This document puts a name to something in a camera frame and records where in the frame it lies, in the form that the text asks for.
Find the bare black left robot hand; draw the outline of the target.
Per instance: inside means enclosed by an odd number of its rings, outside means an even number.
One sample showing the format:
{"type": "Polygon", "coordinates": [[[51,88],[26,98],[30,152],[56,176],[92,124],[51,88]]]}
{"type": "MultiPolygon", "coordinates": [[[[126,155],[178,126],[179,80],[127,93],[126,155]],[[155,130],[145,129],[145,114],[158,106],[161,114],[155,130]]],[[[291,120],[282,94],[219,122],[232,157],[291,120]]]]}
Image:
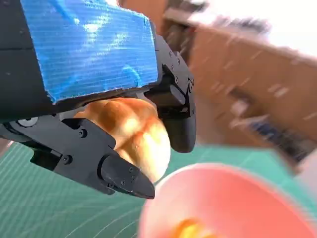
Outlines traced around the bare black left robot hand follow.
{"type": "Polygon", "coordinates": [[[193,150],[194,77],[143,14],[104,0],[0,3],[0,135],[31,162],[104,194],[155,197],[148,175],[118,140],[74,114],[91,102],[138,93],[156,105],[171,147],[193,150]]]}

